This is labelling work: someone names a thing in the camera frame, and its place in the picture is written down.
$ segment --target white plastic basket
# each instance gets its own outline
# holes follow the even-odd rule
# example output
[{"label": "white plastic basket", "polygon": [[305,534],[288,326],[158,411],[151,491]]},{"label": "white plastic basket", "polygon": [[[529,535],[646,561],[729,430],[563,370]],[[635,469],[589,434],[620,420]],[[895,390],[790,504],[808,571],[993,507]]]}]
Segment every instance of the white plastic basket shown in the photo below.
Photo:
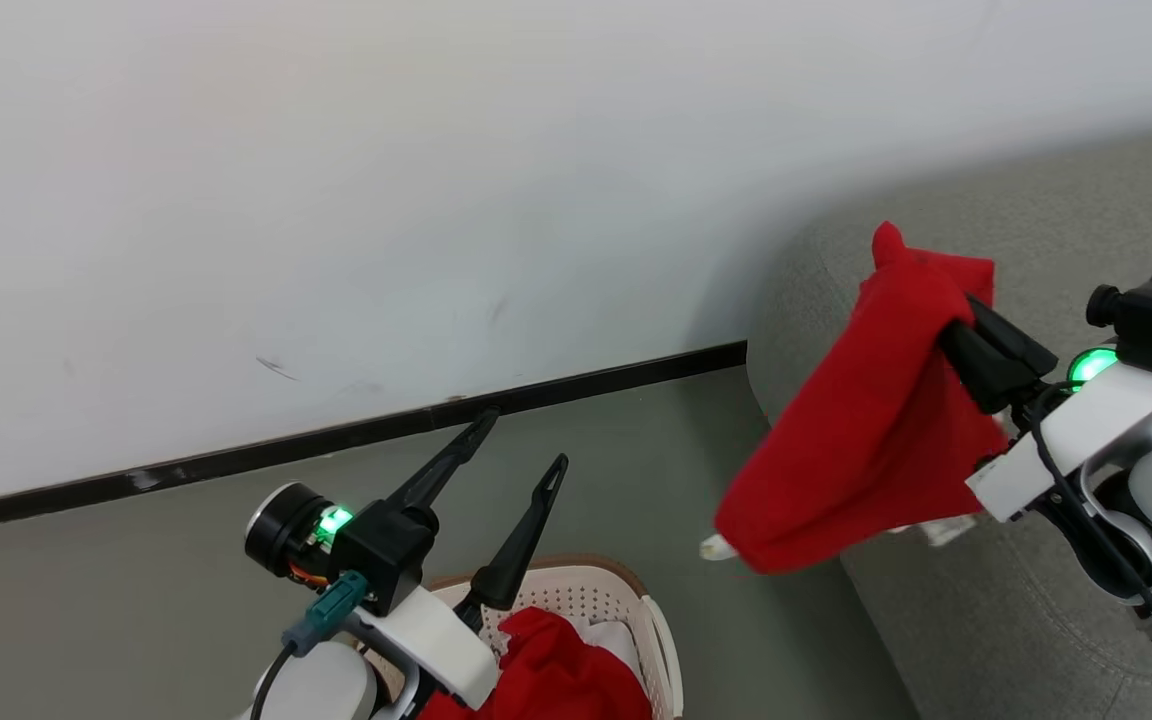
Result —
[{"label": "white plastic basket", "polygon": [[[470,592],[470,577],[440,579],[430,589],[439,600],[454,606]],[[497,626],[524,607],[589,617],[593,623],[607,620],[626,623],[639,652],[653,720],[681,719],[682,676],[673,635],[643,582],[624,566],[598,555],[562,555],[532,562],[513,611],[483,612],[480,635],[497,655],[505,654],[509,642]]]}]

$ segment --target red cloth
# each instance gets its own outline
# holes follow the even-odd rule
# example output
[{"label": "red cloth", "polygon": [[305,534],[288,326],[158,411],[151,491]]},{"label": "red cloth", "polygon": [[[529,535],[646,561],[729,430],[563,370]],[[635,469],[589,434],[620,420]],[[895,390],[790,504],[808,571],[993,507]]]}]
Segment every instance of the red cloth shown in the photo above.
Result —
[{"label": "red cloth", "polygon": [[937,336],[993,305],[993,262],[874,232],[851,319],[737,475],[714,528],[759,573],[804,568],[882,530],[978,511],[964,484],[1002,430],[961,386]]},{"label": "red cloth", "polygon": [[561,616],[529,607],[500,630],[509,635],[509,651],[484,706],[468,710],[435,694],[420,720],[652,720],[634,670],[590,647]]}]

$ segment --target gray floor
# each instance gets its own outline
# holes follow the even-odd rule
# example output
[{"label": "gray floor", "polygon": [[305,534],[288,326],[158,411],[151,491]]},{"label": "gray floor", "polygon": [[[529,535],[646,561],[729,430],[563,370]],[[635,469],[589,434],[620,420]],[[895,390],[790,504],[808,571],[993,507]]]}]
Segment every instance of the gray floor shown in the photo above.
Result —
[{"label": "gray floor", "polygon": [[[440,498],[426,571],[488,560],[567,452],[540,552],[639,574],[677,639],[687,719],[915,717],[840,566],[760,578],[696,556],[765,429],[744,369],[507,416]],[[0,525],[0,719],[233,717],[310,597],[243,556],[252,509],[289,478],[365,503],[452,434]]]}]

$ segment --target basket rim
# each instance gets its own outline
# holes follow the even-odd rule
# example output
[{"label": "basket rim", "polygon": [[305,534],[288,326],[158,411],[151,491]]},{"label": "basket rim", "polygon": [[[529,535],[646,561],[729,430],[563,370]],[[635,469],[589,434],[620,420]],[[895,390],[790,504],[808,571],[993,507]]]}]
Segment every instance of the basket rim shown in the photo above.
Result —
[{"label": "basket rim", "polygon": [[[638,596],[645,597],[649,593],[649,589],[643,584],[643,579],[639,579],[632,570],[626,568],[616,560],[612,560],[605,555],[594,555],[594,553],[589,552],[564,552],[558,553],[558,555],[547,555],[532,560],[531,564],[526,566],[528,570],[548,570],[550,568],[576,568],[576,566],[584,566],[584,568],[598,568],[600,570],[607,570],[616,577],[621,578],[630,589]],[[452,577],[434,578],[429,583],[430,592],[438,592],[440,589],[452,588],[452,585],[457,585],[462,583],[468,583],[473,579],[473,573],[465,573],[463,575],[452,575]]]}]

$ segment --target black cable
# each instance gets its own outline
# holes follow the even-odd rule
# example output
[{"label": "black cable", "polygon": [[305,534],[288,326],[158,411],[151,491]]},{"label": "black cable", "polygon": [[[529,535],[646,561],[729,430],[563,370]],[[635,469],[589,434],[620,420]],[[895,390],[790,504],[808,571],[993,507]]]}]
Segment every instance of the black cable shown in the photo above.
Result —
[{"label": "black cable", "polygon": [[1073,389],[1081,386],[1081,381],[1069,381],[1069,382],[1055,382],[1052,386],[1043,389],[1038,397],[1034,400],[1033,404],[1030,406],[1030,429],[1029,432],[1034,437],[1034,446],[1038,450],[1038,458],[1043,461],[1044,468],[1047,468],[1048,473],[1052,475],[1052,480],[1055,480],[1056,488],[1059,488],[1064,500],[1070,502],[1076,502],[1074,507],[1074,515],[1078,518],[1079,524],[1084,525],[1085,529],[1091,530],[1092,537],[1096,538],[1097,544],[1100,544],[1101,550],[1105,551],[1106,555],[1111,556],[1117,570],[1130,584],[1132,589],[1144,601],[1144,605],[1149,607],[1149,612],[1152,614],[1152,592],[1149,591],[1149,585],[1144,582],[1144,578],[1135,570],[1132,564],[1128,562],[1128,559],[1123,556],[1123,552],[1120,552],[1115,546],[1114,541],[1105,533],[1100,524],[1083,510],[1083,502],[1079,501],[1078,495],[1074,492],[1074,487],[1070,486],[1069,480],[1064,478],[1064,473],[1061,473],[1060,468],[1056,467],[1056,461],[1052,458],[1051,448],[1047,447],[1046,439],[1043,438],[1043,419],[1047,416],[1047,402],[1051,401],[1058,392],[1066,389]]},{"label": "black cable", "polygon": [[274,659],[274,664],[270,666],[268,670],[265,670],[265,680],[262,680],[260,688],[256,691],[256,700],[252,700],[251,715],[248,715],[247,720],[260,720],[260,713],[265,710],[265,698],[270,697],[270,689],[274,687],[274,677],[287,665],[288,659],[291,659],[293,646],[283,646],[283,650],[278,653]]}]

